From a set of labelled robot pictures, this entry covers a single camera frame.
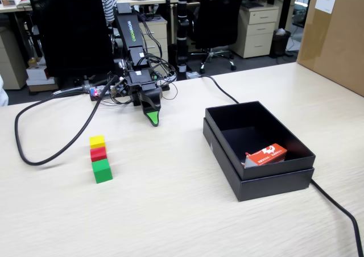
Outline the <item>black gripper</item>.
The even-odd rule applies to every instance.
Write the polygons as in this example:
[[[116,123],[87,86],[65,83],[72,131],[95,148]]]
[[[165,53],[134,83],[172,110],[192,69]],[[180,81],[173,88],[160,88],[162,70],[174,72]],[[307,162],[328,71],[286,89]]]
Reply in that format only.
[[[126,76],[127,92],[135,106],[142,106],[147,119],[154,127],[159,125],[162,88],[151,78],[150,71],[130,71]]]

